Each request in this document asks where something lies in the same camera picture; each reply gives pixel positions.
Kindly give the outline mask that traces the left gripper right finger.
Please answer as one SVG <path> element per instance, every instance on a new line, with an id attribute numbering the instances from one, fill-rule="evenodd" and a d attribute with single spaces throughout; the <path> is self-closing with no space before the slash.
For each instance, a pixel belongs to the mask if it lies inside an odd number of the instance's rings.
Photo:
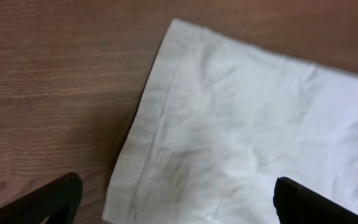
<path id="1" fill-rule="evenodd" d="M 358 215 L 305 186 L 280 177 L 273 205 L 280 224 L 358 224 Z"/>

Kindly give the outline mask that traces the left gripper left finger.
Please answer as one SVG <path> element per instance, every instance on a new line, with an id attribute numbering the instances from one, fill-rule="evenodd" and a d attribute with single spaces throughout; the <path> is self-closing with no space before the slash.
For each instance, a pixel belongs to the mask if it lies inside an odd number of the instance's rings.
<path id="1" fill-rule="evenodd" d="M 83 181 L 71 172 L 0 208 L 0 224 L 72 224 Z"/>

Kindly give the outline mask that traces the beige cotton shorts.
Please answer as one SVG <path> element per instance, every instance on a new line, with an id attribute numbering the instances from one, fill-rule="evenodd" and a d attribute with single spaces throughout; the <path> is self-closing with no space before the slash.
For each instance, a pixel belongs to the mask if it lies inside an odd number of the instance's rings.
<path id="1" fill-rule="evenodd" d="M 358 74 L 173 20 L 103 220 L 277 223 L 281 176 L 358 214 Z"/>

